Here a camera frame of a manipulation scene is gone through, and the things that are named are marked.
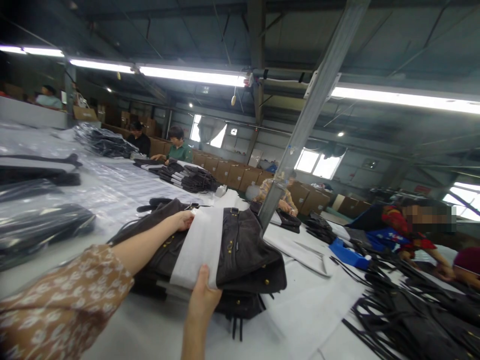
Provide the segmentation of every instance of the woman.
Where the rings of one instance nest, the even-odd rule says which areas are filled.
[[[468,247],[458,252],[453,261],[456,279],[480,290],[480,247]]]
[[[114,246],[94,245],[32,286],[0,301],[2,359],[79,359],[107,326],[134,284],[133,276],[194,215],[178,212]],[[182,359],[203,359],[208,323],[221,290],[208,288],[203,265],[183,328]]]
[[[151,157],[152,160],[164,160],[165,165],[169,164],[170,158],[193,163],[192,149],[184,142],[184,131],[179,126],[172,126],[168,131],[168,138],[172,142],[170,152],[167,156],[158,154]]]
[[[431,224],[449,222],[446,216],[446,210],[449,209],[447,205],[437,200],[407,199],[402,206],[373,205],[347,227],[364,230],[374,247],[393,249],[399,244],[398,255],[415,268],[417,266],[412,261],[415,258],[415,251],[424,250],[437,262],[436,275],[444,281],[450,281],[455,278],[452,266],[439,253],[437,247],[420,232],[431,229]]]
[[[126,140],[133,146],[138,148],[141,154],[150,156],[150,138],[142,132],[144,126],[140,121],[135,121],[130,124],[131,135]]]

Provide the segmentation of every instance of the floral sleeve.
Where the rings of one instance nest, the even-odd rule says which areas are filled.
[[[21,292],[0,301],[7,359],[79,359],[134,280],[108,245],[94,245]]]
[[[409,244],[404,244],[400,247],[400,251],[408,251],[414,255],[416,250],[437,248],[421,232],[412,231],[402,213],[394,206],[385,206],[383,208],[381,219],[388,226],[395,229],[395,231],[401,236],[410,240]]]

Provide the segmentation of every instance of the ceiling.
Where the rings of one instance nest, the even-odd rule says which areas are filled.
[[[295,81],[302,73],[303,81],[308,81],[318,67],[346,2],[267,0],[264,8],[252,3],[17,0],[5,1],[0,11],[72,55],[225,70],[262,64],[255,74],[268,69],[267,80],[260,81],[263,118],[295,124],[306,88]],[[0,24],[0,41],[5,44],[45,44],[10,22]],[[372,0],[341,66],[340,81],[480,94],[478,24],[477,0]],[[83,71],[93,83],[119,93],[152,96],[150,86],[133,75],[118,80],[114,73]],[[148,81],[180,103],[254,117],[259,110],[253,88],[237,89],[238,100],[231,106],[230,87]],[[457,137],[422,145],[418,152],[451,148],[452,159],[458,161],[467,153],[476,155],[477,150],[468,149],[480,141],[480,136],[472,136],[480,134],[479,124],[478,116],[463,113],[332,98],[315,128],[400,145],[408,154],[417,153],[414,146]]]

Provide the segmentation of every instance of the fluorescent light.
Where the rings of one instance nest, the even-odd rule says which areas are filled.
[[[244,75],[229,75],[222,73],[198,72],[148,66],[141,66],[140,72],[145,76],[151,76],[156,78],[185,80],[198,83],[236,86],[242,88],[245,86]]]
[[[45,55],[45,56],[54,56],[58,58],[63,58],[64,53],[61,50],[58,49],[45,49],[45,48],[38,48],[38,47],[24,47],[23,50],[25,50],[26,53],[32,54],[32,55]]]
[[[468,100],[411,95],[387,91],[362,90],[347,87],[336,87],[331,93],[331,95],[339,98],[407,105],[428,109],[449,110],[480,115],[480,102]]]
[[[0,51],[5,53],[15,53],[15,54],[27,54],[25,51],[22,50],[21,47],[16,46],[0,46]]]
[[[89,61],[89,60],[70,60],[72,65],[81,67],[81,68],[90,68],[90,69],[98,69],[98,70],[108,70],[114,71],[118,73],[129,73],[133,74],[132,68],[126,65],[117,65],[111,64],[106,62],[98,62],[98,61]]]

